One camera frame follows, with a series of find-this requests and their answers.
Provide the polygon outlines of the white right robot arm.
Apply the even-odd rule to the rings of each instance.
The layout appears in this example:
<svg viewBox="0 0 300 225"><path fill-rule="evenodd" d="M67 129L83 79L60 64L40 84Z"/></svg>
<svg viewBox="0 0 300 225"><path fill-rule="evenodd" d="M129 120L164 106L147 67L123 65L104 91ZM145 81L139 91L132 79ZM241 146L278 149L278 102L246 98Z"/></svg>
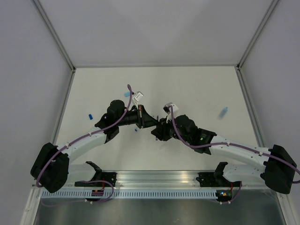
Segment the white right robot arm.
<svg viewBox="0 0 300 225"><path fill-rule="evenodd" d="M293 178L297 165L282 146L244 146L212 131L198 128L186 115L178 116L174 121L161 119L151 134L161 141L178 139L200 154L222 156L241 162L242 165L219 163L213 175L214 182L219 186L237 181L263 183L276 192L289 194L295 183Z"/></svg>

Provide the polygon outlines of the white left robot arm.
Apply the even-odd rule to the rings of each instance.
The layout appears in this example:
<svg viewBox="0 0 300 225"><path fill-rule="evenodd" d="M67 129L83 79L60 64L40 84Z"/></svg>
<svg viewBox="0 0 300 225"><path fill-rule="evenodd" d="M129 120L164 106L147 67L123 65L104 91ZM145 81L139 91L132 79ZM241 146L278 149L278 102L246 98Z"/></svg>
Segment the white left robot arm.
<svg viewBox="0 0 300 225"><path fill-rule="evenodd" d="M50 193L61 189L66 183L87 182L96 187L102 181L102 170L92 162L73 165L77 158L95 147L111 141L120 131L120 126L135 124L138 128L149 128L159 124L158 120L150 116L143 105L125 107L121 100L110 103L106 113L87 134L74 141L61 145L48 142L41 148L30 171L36 181L36 186L45 188Z"/></svg>

